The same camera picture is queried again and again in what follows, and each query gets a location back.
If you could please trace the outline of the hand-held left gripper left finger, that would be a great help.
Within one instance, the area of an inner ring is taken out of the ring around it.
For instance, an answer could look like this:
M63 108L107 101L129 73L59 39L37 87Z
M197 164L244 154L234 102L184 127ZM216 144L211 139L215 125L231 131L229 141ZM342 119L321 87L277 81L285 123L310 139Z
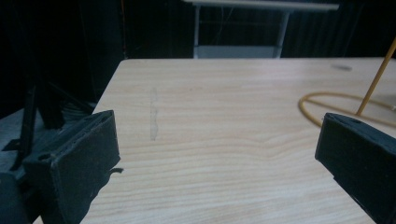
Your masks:
M45 224L79 224L120 161L114 112L84 118L22 165L40 193Z

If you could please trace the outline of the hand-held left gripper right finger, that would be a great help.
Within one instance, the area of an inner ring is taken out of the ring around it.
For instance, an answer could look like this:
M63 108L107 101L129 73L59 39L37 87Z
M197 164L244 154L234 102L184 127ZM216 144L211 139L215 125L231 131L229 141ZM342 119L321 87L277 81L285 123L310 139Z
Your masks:
M396 224L396 138L327 113L315 159L376 224Z

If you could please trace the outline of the black tripod stand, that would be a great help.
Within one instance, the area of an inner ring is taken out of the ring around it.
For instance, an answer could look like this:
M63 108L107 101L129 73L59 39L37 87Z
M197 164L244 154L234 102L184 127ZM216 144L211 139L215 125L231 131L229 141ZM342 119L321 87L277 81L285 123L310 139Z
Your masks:
M1 150L4 153L2 156L4 161L1 161L0 165L5 165L10 171L18 170L22 161L32 152L37 110L40 111L41 118L48 129L59 129L64 125L64 117L59 108L50 107L48 91L53 91L60 95L86 114L91 114L93 111L92 105L80 101L53 82L31 81L26 93L20 138L10 140Z

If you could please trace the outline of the dark curtain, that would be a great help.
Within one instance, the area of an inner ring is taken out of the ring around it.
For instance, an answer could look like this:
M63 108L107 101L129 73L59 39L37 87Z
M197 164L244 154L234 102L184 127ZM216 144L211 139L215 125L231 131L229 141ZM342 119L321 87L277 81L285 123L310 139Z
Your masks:
M277 10L196 9L183 0L11 1L44 77L88 102L123 59L190 58L195 43L272 47L282 22ZM396 36L396 0L286 1L339 8L292 12L284 58L379 57Z

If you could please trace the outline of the white metal table frame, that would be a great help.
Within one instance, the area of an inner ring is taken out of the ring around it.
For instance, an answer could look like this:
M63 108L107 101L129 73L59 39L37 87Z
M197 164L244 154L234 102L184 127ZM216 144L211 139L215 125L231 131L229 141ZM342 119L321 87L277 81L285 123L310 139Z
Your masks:
M276 58L282 54L284 39L286 36L290 15L293 12L319 12L336 11L338 4L305 3L269 0L182 0L195 7L194 15L194 59L230 59L230 58ZM200 11L202 7L229 7L250 8L260 10L275 10L282 13L279 31L276 35L276 43L273 46L210 46L199 44L200 34Z

